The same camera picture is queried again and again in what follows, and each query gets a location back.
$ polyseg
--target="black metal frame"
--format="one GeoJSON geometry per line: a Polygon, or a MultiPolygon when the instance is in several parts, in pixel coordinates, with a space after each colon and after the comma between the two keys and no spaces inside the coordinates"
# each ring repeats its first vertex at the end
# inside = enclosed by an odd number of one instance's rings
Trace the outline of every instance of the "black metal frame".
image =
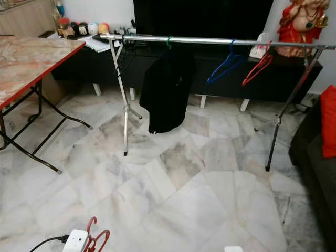
{"type": "Polygon", "coordinates": [[[70,117],[64,113],[62,113],[59,109],[56,108],[56,106],[54,106],[47,98],[45,98],[42,95],[42,81],[37,82],[37,84],[34,87],[31,87],[31,91],[29,93],[27,93],[26,95],[24,95],[22,98],[20,98],[14,105],[12,105],[9,109],[7,109],[6,111],[2,112],[2,110],[0,110],[0,136],[2,136],[3,138],[3,142],[4,145],[2,147],[0,147],[0,150],[5,149],[8,145],[12,144],[15,148],[17,148],[18,150],[20,150],[21,152],[23,152],[24,154],[26,154],[28,157],[34,159],[37,162],[40,162],[41,164],[44,164],[45,166],[49,167],[50,169],[52,169],[53,171],[61,174],[62,171],[57,169],[56,167],[54,167],[53,165],[49,164],[48,162],[38,158],[37,156],[35,156],[36,152],[38,152],[38,150],[41,149],[41,147],[48,141],[48,139],[56,132],[56,130],[65,122],[66,119],[72,120],[72,121],[76,121],[79,122],[83,125],[85,125],[86,127],[88,127],[90,130],[93,129],[92,126],[88,125],[87,123],[70,117]],[[4,122],[4,116],[9,114],[13,109],[15,109],[19,104],[21,104],[24,100],[26,100],[29,96],[31,96],[33,93],[36,93],[38,95],[38,113],[37,114],[33,114],[30,117],[28,117],[28,123],[23,126],[22,129],[20,129],[12,138],[10,138],[7,134],[6,134],[6,127],[5,127],[5,122],[4,122]],[[14,140],[22,133],[24,132],[31,124],[32,122],[34,122],[42,113],[42,101],[45,101],[52,109],[54,109],[57,113],[59,113],[61,116],[63,116],[63,119],[56,125],[56,127],[54,127],[54,129],[44,138],[44,140],[41,142],[41,144],[39,144],[38,147],[36,147],[32,153],[26,151],[23,147],[21,147],[19,144],[17,144],[14,140]]]}

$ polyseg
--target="red table edge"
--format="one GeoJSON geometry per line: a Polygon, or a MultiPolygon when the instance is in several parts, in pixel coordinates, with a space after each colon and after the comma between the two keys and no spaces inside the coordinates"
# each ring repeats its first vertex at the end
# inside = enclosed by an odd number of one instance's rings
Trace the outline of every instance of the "red table edge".
{"type": "Polygon", "coordinates": [[[15,93],[13,96],[11,96],[10,98],[8,98],[7,100],[5,100],[2,104],[0,104],[0,110],[2,110],[4,107],[6,107],[7,105],[9,105],[12,101],[14,101],[16,98],[19,98],[20,95],[22,95],[24,92],[26,92],[31,86],[33,86],[36,82],[38,82],[40,79],[42,79],[44,76],[46,76],[47,74],[49,74],[51,71],[53,71],[56,67],[58,67],[59,65],[61,65],[64,61],[66,61],[68,58],[70,58],[72,55],[74,55],[75,53],[77,53],[81,48],[83,48],[85,46],[85,42],[83,42],[82,45],[80,45],[79,47],[77,47],[75,50],[73,50],[71,53],[69,53],[67,56],[65,56],[63,59],[61,59],[60,61],[58,61],[56,64],[54,64],[52,67],[50,67],[48,70],[46,70],[45,72],[43,72],[41,75],[39,75],[38,77],[36,77],[34,80],[32,80],[30,83],[28,83],[26,86],[24,86],[23,88],[20,89],[19,92],[15,93]]]}

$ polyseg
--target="clothes rack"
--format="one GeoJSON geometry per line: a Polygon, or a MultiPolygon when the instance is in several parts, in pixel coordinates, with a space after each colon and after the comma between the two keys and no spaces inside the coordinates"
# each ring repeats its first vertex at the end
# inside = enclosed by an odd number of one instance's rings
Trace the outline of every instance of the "clothes rack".
{"type": "Polygon", "coordinates": [[[118,73],[118,82],[121,90],[121,94],[123,97],[124,105],[125,105],[125,126],[124,126],[124,155],[127,155],[128,152],[128,145],[127,145],[127,140],[128,140],[128,112],[132,112],[135,114],[139,119],[142,117],[135,112],[134,110],[131,109],[130,104],[127,101],[127,97],[125,95],[125,90],[123,87],[123,83],[120,77],[119,73],[119,67],[118,67],[118,58],[121,54],[121,50],[123,48],[123,43],[126,40],[129,41],[151,41],[151,42],[164,42],[166,43],[169,41],[170,43],[190,43],[190,44],[206,44],[206,45],[239,45],[239,46],[266,46],[269,44],[270,47],[278,47],[278,46],[284,46],[284,47],[300,47],[303,48],[304,51],[304,66],[305,66],[305,71],[302,74],[300,80],[298,83],[295,85],[294,89],[292,90],[290,96],[288,97],[285,105],[283,106],[282,110],[278,114],[277,117],[277,122],[274,130],[274,135],[273,139],[271,142],[271,147],[270,147],[270,152],[269,152],[269,157],[268,157],[268,162],[266,164],[266,171],[268,172],[270,170],[271,166],[271,161],[273,157],[273,152],[277,140],[277,135],[278,135],[278,130],[281,125],[281,119],[283,115],[285,114],[288,106],[291,104],[292,100],[294,99],[296,93],[302,86],[302,84],[305,82],[307,79],[310,71],[313,69],[314,65],[316,64],[318,58],[321,56],[324,50],[335,50],[336,46],[334,45],[323,45],[323,44],[300,44],[300,43],[283,43],[283,42],[272,42],[272,43],[267,43],[267,42],[261,42],[261,41],[254,41],[254,40],[233,40],[233,39],[225,39],[225,38],[193,38],[193,37],[171,37],[171,36],[150,36],[150,35],[106,35],[106,34],[101,34],[101,38],[108,39],[110,46],[111,46],[111,52],[112,52],[112,57],[113,57],[113,62],[114,66],[117,70],[118,73]],[[121,40],[121,46],[119,47],[117,54],[115,54],[114,50],[114,45],[113,41],[114,40],[121,40]],[[313,59],[311,62],[309,62],[306,54],[306,48],[312,48],[316,49],[315,54],[313,55],[313,59]]]}

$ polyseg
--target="sofa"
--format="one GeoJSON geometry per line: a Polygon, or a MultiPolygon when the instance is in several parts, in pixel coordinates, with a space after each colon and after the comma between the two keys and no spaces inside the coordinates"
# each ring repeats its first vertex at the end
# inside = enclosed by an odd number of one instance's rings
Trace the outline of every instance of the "sofa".
{"type": "Polygon", "coordinates": [[[318,101],[293,137],[289,156],[309,190],[327,245],[330,251],[336,251],[336,157],[323,158],[321,132],[318,101]]]}

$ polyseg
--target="white wall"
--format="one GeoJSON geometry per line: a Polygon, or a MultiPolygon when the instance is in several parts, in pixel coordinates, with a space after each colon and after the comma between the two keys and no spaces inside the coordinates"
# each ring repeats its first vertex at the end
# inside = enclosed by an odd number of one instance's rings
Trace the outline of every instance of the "white wall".
{"type": "MultiPolygon", "coordinates": [[[[274,0],[265,25],[265,31],[269,33],[270,39],[273,41],[277,41],[279,38],[277,30],[279,29],[282,11],[289,5],[289,0],[274,0]]],[[[326,13],[329,17],[329,26],[322,31],[318,43],[336,45],[336,3],[334,1],[331,1],[326,13]]],[[[319,62],[323,65],[323,69],[310,88],[309,93],[321,94],[329,85],[336,85],[336,51],[324,51],[319,62]]]]}
{"type": "MultiPolygon", "coordinates": [[[[329,26],[322,31],[319,43],[336,44],[336,3],[331,1],[327,10],[329,26]]],[[[289,0],[274,0],[269,13],[265,31],[270,39],[278,40],[277,30],[282,11],[290,5],[289,0]]],[[[129,26],[134,18],[133,0],[64,0],[66,16],[78,22],[106,22],[111,30],[120,26],[129,26]]],[[[320,57],[324,66],[315,83],[309,90],[311,93],[322,93],[330,84],[336,85],[336,51],[325,51],[320,57]]]]}
{"type": "Polygon", "coordinates": [[[108,23],[110,30],[131,26],[133,0],[63,0],[65,15],[71,21],[108,23]]]}

